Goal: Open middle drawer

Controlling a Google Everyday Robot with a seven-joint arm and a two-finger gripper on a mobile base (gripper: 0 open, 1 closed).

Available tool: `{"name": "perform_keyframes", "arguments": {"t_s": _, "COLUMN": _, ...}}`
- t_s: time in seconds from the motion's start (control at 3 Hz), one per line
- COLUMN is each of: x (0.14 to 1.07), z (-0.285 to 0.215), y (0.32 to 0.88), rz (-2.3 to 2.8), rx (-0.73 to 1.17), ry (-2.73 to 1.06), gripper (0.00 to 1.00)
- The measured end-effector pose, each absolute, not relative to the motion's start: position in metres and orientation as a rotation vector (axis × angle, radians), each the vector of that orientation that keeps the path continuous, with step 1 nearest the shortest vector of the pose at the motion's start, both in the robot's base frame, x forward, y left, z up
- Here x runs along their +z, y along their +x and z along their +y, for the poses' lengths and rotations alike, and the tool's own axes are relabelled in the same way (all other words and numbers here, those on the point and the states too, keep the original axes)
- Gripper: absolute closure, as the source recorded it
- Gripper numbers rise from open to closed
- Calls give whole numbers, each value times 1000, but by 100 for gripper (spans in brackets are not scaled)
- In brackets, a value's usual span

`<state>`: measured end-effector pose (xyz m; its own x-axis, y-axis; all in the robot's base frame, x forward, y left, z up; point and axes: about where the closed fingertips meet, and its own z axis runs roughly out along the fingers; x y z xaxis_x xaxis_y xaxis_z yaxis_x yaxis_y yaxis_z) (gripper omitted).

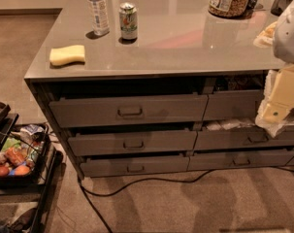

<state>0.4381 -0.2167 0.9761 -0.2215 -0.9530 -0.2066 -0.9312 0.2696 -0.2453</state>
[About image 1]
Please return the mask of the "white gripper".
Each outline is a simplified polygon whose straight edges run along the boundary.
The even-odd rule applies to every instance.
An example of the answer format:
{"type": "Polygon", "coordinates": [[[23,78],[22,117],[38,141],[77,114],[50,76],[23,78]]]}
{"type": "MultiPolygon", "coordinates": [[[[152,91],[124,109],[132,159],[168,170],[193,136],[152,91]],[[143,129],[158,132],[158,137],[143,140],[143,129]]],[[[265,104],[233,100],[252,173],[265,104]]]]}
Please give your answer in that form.
{"type": "Polygon", "coordinates": [[[270,70],[263,94],[255,124],[275,138],[291,121],[288,117],[294,109],[294,64],[279,71],[270,70]]]}

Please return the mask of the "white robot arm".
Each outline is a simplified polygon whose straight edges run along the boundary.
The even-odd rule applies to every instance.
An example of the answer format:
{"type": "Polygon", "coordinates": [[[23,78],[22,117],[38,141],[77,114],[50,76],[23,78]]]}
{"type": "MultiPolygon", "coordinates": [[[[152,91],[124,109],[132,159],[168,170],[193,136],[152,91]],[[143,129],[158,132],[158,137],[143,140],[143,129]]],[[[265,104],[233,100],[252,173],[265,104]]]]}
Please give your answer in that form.
{"type": "Polygon", "coordinates": [[[271,40],[274,56],[284,61],[285,66],[268,72],[255,124],[275,138],[294,109],[294,0],[269,29],[274,29],[271,40]]]}

